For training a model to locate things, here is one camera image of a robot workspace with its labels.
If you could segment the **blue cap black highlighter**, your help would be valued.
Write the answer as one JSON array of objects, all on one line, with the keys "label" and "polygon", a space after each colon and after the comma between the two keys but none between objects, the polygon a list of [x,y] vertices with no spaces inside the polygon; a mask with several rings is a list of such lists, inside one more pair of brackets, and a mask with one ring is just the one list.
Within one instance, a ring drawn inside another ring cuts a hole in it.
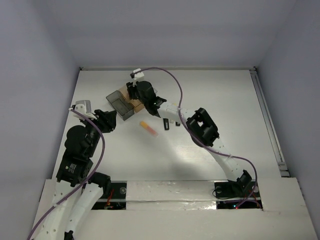
[{"label": "blue cap black highlighter", "polygon": [[170,129],[170,121],[168,118],[163,119],[164,130],[168,131]]}]

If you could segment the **orange pastel highlighter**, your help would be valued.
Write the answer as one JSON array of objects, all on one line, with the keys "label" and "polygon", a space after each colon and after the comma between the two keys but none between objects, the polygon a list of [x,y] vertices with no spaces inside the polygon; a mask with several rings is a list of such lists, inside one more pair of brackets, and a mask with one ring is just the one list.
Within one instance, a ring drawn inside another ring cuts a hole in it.
[{"label": "orange pastel highlighter", "polygon": [[150,127],[145,121],[141,121],[139,125],[146,130],[151,136],[157,137],[159,134],[152,127]]}]

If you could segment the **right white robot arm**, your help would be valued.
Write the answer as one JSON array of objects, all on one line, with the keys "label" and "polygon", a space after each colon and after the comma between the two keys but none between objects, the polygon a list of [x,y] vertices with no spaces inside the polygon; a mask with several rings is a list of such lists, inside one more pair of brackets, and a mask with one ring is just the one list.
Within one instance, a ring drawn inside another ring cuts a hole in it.
[{"label": "right white robot arm", "polygon": [[236,162],[220,140],[218,127],[204,108],[188,110],[179,108],[156,95],[148,81],[126,83],[131,100],[139,100],[147,112],[161,119],[173,120],[186,127],[194,143],[206,149],[224,171],[235,196],[242,196],[249,189],[252,177]]}]

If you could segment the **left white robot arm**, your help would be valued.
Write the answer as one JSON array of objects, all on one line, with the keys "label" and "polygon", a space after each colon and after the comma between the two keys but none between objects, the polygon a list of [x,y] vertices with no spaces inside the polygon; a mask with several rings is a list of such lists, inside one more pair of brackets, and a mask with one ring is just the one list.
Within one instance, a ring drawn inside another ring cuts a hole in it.
[{"label": "left white robot arm", "polygon": [[94,164],[91,158],[99,142],[106,147],[104,134],[116,128],[117,113],[80,108],[78,104],[69,109],[81,124],[67,131],[51,207],[32,228],[29,240],[74,240],[97,200],[111,192],[110,176],[97,172],[102,159]]}]

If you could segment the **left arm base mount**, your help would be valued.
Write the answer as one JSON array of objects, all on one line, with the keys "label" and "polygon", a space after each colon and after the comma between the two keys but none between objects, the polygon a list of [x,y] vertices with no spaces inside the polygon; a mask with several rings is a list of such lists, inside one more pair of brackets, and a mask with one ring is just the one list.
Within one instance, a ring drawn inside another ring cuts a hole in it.
[{"label": "left arm base mount", "polygon": [[127,182],[112,181],[109,194],[104,194],[93,205],[92,210],[125,210],[127,205]]}]

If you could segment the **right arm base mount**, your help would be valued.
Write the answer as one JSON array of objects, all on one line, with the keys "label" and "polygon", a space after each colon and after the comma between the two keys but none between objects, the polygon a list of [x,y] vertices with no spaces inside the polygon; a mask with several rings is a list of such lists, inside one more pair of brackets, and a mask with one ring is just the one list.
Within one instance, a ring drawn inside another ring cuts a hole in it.
[{"label": "right arm base mount", "polygon": [[236,181],[215,182],[212,195],[218,210],[263,209],[259,186],[246,170]]}]

